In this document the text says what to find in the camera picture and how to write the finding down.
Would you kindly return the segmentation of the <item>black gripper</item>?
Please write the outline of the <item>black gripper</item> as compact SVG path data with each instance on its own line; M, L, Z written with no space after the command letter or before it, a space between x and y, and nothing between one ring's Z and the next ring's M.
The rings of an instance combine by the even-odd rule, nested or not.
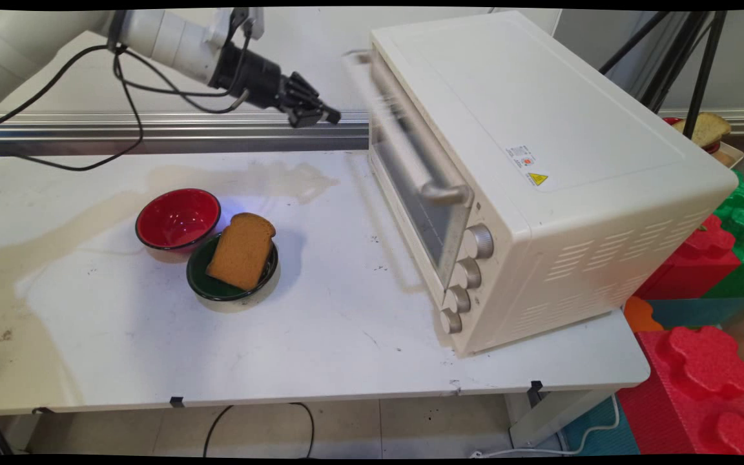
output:
M286 112L293 129L304 129L319 121L337 125L342 113L323 103L319 92L298 72L286 77L276 63L233 43L220 52L209 87L224 89L236 98L247 90L245 102L259 109Z

